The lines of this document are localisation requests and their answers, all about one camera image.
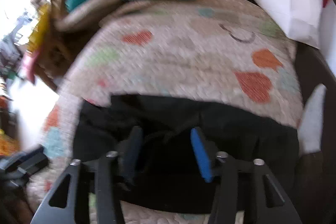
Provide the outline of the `beige padded mat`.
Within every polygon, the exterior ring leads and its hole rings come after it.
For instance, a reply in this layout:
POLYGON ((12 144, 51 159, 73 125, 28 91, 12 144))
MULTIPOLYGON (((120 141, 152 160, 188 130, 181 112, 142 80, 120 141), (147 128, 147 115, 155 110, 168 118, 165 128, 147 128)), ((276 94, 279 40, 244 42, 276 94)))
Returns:
POLYGON ((87 0, 62 19, 54 21, 60 32, 75 32, 93 26, 122 5, 122 0, 87 0))

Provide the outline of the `black pants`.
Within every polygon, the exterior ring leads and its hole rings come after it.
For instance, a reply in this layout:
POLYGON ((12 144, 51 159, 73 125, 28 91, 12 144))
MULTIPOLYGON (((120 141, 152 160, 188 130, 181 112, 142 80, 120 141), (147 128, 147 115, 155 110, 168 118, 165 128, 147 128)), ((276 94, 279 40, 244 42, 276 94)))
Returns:
POLYGON ((268 117, 217 102, 128 94, 112 96, 108 107, 82 104, 72 155, 100 158, 126 140, 132 129, 142 143, 131 184, 120 183, 121 200, 153 210, 208 214, 215 184, 205 182, 191 144, 198 127, 205 138, 235 159, 265 161, 291 194, 298 161, 297 132, 268 117))

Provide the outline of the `pink cushion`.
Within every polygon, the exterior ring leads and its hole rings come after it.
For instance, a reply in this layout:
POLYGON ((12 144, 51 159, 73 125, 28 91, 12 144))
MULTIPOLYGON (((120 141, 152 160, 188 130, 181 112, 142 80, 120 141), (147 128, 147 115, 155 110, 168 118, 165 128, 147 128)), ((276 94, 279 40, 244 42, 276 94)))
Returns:
POLYGON ((26 51, 22 59, 22 73, 30 83, 35 84, 34 66, 39 57, 40 51, 26 51))

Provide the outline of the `yellow plastic bag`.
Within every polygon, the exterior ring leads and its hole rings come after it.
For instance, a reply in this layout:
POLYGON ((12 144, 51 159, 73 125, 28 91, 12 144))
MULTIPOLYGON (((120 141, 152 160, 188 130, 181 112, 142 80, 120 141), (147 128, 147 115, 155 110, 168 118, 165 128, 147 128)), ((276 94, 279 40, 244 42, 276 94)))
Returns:
POLYGON ((38 9, 38 22, 35 25, 33 32, 29 36, 29 42, 27 46, 27 50, 30 53, 34 53, 35 51, 40 50, 43 42, 45 41, 45 38, 50 30, 51 10, 52 5, 50 2, 46 2, 38 9))

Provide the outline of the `wooden chair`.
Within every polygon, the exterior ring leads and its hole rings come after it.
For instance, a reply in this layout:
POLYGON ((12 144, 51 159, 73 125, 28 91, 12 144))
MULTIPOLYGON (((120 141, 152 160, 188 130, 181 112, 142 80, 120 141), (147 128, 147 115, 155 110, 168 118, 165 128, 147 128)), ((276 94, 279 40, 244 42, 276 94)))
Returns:
POLYGON ((58 31, 52 19, 42 38, 42 45, 34 61, 33 72, 52 91, 57 91, 59 81, 74 62, 81 46, 75 34, 58 31))

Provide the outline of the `quilted heart pattern bedspread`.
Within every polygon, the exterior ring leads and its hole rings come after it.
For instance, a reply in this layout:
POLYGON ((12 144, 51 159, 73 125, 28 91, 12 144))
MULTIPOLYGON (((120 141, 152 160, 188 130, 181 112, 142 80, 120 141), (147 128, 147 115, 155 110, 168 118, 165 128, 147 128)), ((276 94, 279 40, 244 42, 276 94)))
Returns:
MULTIPOLYGON (((302 99, 295 45, 270 31, 271 25, 265 12, 245 0, 138 1, 120 7, 64 77, 43 130, 51 166, 33 178, 29 198, 40 206, 76 159, 73 141, 84 102, 108 107, 112 96, 128 94, 217 102, 297 131, 302 99)), ((118 186, 133 179, 120 177, 118 186)), ((211 214, 120 202, 124 223, 186 223, 188 215, 194 223, 209 223, 211 214)))

